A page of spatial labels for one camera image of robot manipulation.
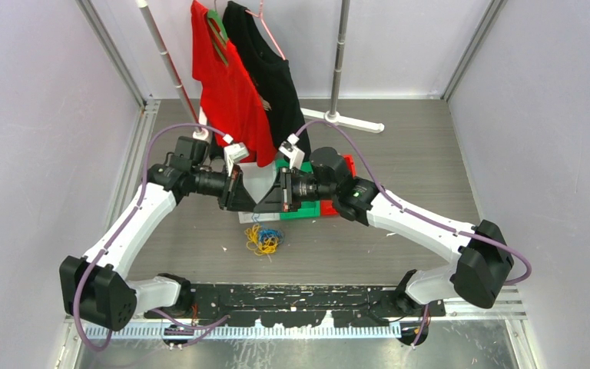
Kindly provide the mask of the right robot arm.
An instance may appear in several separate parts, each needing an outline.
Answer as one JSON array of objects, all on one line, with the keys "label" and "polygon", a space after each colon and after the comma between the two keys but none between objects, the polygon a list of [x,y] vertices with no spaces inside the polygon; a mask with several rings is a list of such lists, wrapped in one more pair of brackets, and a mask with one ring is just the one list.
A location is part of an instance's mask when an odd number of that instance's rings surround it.
[{"label": "right robot arm", "polygon": [[305,201],[330,201],[348,221],[393,232],[439,255],[446,266],[408,271],[397,285],[393,303],[404,315],[455,297],[478,308],[494,305],[514,265],[496,224],[452,221],[381,191],[374,181],[354,175],[330,147],[315,150],[310,165],[311,172],[281,168],[252,211],[287,213]]}]

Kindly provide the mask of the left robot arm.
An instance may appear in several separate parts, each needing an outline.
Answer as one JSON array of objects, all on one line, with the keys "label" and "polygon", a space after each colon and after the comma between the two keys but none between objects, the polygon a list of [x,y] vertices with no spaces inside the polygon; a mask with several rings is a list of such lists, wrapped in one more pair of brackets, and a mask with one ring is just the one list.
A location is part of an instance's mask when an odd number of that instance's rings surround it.
[{"label": "left robot arm", "polygon": [[68,256],[59,274],[65,311],[111,331],[122,330],[136,314],[153,311],[175,317],[189,314],[194,293],[189,280],[161,273],[130,281],[134,259],[157,226],[189,194],[215,197],[224,210],[254,207],[242,184],[239,162],[249,151],[242,143],[224,148],[222,171],[204,167],[208,141],[181,136],[163,164],[146,172],[132,202],[103,238],[80,257]]}]

